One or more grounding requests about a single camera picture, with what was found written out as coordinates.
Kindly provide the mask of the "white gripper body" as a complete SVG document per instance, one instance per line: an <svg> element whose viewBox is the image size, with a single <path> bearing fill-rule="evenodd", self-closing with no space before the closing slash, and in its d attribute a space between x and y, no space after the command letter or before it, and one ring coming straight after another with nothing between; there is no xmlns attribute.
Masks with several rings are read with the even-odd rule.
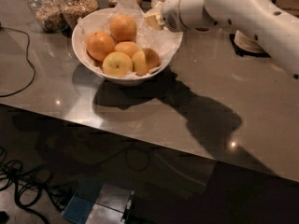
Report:
<svg viewBox="0 0 299 224"><path fill-rule="evenodd" d="M165 0L161 7L161 18L171 32L209 29L218 24L206 12L204 0Z"/></svg>

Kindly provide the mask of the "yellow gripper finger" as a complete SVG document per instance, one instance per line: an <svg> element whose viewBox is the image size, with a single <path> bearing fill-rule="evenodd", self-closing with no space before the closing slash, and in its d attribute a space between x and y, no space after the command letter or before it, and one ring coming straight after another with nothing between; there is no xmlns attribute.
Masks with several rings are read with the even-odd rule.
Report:
<svg viewBox="0 0 299 224"><path fill-rule="evenodd" d="M153 29L163 30L164 22L161 14L161 9L159 7L151 8L144 14L144 19L146 24Z"/></svg>

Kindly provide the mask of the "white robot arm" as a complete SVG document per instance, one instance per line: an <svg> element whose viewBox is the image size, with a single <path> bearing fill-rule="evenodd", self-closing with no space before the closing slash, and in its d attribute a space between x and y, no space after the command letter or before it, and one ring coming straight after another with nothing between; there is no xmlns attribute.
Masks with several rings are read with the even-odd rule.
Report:
<svg viewBox="0 0 299 224"><path fill-rule="evenodd" d="M156 29L230 28L249 36L292 77L299 77L299 19L270 0L165 0L144 16Z"/></svg>

